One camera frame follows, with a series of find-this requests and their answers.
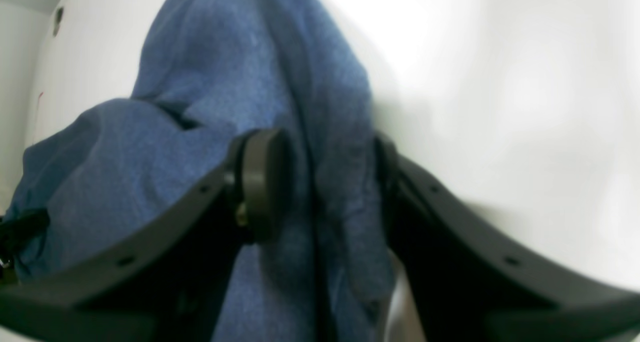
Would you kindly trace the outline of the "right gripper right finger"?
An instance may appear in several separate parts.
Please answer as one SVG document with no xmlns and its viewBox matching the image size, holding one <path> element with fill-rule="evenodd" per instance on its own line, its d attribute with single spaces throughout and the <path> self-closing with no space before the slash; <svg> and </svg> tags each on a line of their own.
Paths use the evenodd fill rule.
<svg viewBox="0 0 640 342">
<path fill-rule="evenodd" d="M 375 137 L 388 248 L 428 342 L 631 342 L 638 292 L 535 253 L 476 215 L 434 175 Z"/>
</svg>

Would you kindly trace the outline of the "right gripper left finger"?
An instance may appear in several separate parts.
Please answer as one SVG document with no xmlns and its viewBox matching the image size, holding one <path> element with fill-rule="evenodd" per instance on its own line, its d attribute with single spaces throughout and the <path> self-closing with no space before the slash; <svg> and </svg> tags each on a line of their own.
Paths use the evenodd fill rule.
<svg viewBox="0 0 640 342">
<path fill-rule="evenodd" d="M 283 129 L 253 130 L 165 214 L 62 273 L 1 291 L 1 325 L 44 342 L 209 342 L 244 245 L 277 239 Z"/>
</svg>

